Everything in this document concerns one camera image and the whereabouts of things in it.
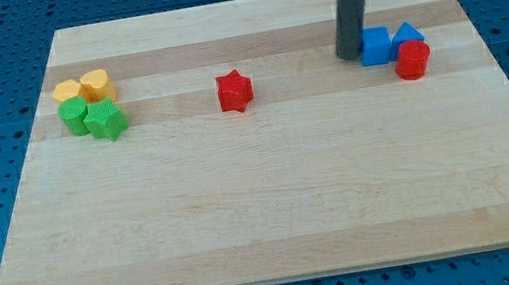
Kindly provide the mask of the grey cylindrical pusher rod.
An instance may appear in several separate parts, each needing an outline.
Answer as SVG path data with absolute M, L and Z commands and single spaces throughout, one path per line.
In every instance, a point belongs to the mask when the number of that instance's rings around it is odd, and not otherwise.
M 356 60 L 362 52 L 365 0 L 336 0 L 336 55 L 346 61 Z

